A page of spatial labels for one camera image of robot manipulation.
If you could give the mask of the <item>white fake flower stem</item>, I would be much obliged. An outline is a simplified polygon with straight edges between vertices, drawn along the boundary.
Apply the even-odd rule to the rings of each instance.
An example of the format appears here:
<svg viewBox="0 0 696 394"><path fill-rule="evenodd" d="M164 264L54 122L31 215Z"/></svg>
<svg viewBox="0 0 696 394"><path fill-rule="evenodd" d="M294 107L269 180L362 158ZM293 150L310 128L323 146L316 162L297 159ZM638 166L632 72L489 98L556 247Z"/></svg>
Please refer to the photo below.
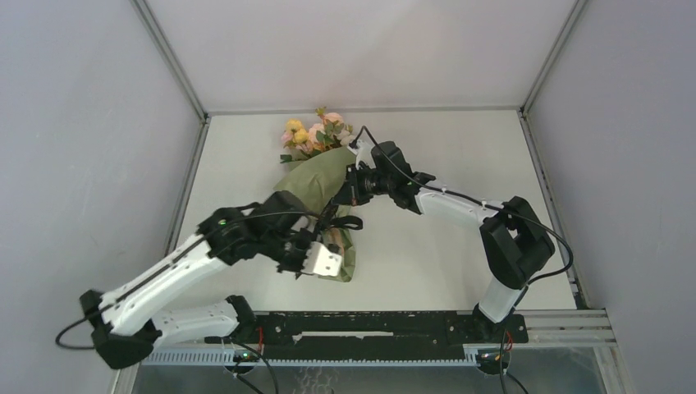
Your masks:
<svg viewBox="0 0 696 394"><path fill-rule="evenodd" d="M341 146L347 146L355 140L355 135L353 135L348 130L343 130L342 132L337 134L337 139Z"/></svg>

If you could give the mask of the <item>orange wrapping paper sheet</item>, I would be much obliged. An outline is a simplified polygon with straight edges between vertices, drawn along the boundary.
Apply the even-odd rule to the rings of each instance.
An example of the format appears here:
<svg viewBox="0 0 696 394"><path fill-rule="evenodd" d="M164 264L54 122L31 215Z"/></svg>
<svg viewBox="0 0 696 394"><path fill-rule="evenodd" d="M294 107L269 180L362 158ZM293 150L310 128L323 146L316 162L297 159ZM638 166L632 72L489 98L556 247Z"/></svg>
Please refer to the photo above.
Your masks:
<svg viewBox="0 0 696 394"><path fill-rule="evenodd" d="M332 149L306 161L291 163L289 172L273 187L288 190L313 212L323 211L345 180L346 167L355 163L347 148ZM356 250L350 231L332 228L321 232L325 245L336 245L343 256L341 270L333 281L350 282L355 273Z"/></svg>

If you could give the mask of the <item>yellow fake flower stem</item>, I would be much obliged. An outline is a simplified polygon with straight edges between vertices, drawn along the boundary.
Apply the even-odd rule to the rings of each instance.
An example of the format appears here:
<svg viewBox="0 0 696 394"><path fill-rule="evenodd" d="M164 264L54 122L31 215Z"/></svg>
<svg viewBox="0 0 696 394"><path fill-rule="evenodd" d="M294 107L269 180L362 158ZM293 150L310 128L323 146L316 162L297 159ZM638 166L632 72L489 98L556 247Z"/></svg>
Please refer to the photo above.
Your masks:
<svg viewBox="0 0 696 394"><path fill-rule="evenodd" d="M290 119L285 124L282 143L287 147L302 145L309 140L309 132L298 119Z"/></svg>

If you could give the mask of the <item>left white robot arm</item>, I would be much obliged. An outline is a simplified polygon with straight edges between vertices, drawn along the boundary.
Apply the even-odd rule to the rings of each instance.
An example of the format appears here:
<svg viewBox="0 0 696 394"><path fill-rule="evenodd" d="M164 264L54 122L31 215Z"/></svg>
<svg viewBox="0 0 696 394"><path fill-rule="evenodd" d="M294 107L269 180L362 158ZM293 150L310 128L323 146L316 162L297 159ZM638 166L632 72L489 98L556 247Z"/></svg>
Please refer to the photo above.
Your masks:
<svg viewBox="0 0 696 394"><path fill-rule="evenodd" d="M258 255L276 262L280 273L336 276L343 262L337 247L321 243L319 232L295 226L313 216L287 190L262 203L219 208L137 278L112 291L85 292L80 305L97 354L111 369L124 369L160 346L205 337L250 340L256 316L242 295L197 308L166 307L193 285Z"/></svg>

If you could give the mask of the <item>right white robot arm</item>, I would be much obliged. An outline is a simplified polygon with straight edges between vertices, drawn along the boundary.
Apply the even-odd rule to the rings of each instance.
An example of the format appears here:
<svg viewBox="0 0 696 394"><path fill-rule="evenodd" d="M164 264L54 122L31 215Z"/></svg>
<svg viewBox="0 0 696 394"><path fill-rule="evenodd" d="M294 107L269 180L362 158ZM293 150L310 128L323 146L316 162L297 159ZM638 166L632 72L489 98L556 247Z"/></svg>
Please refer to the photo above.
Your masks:
<svg viewBox="0 0 696 394"><path fill-rule="evenodd" d="M482 340L496 341L506 332L506 318L533 275L556 252L529 202L519 196L505 202L479 201L448 190L435 176L413 171L391 141L373 145L354 140L346 147L355 162L346 168L335 203L360 206L386 195L412 213L478 227L492 280L474 309L474 330Z"/></svg>

